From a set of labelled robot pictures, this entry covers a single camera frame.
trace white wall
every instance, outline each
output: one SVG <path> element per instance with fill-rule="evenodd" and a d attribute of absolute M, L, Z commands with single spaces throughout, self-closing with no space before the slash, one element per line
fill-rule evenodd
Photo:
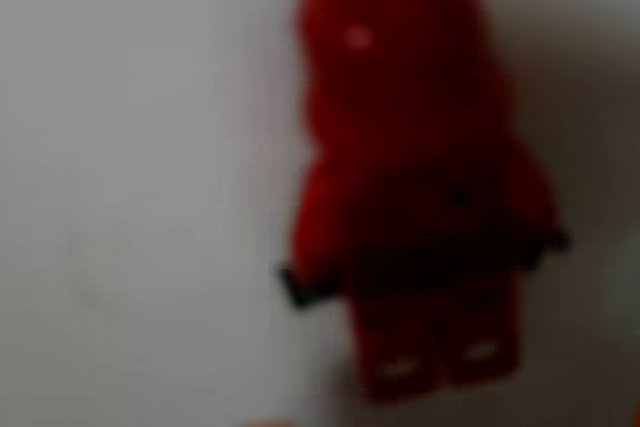
<path fill-rule="evenodd" d="M 514 379 L 372 411 L 339 305 L 270 268 L 308 146 L 295 0 L 0 0 L 0 425 L 628 426 L 639 0 L 487 0 L 577 241 Z"/>

